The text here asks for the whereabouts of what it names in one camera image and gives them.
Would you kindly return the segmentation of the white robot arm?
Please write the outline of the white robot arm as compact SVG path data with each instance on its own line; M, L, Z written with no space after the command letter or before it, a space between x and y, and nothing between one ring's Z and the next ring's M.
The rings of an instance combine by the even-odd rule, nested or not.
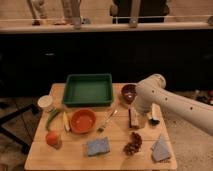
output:
M161 74L153 74L138 82L133 101L135 110L145 115L155 103L213 136L213 106L171 93L165 87L166 80Z

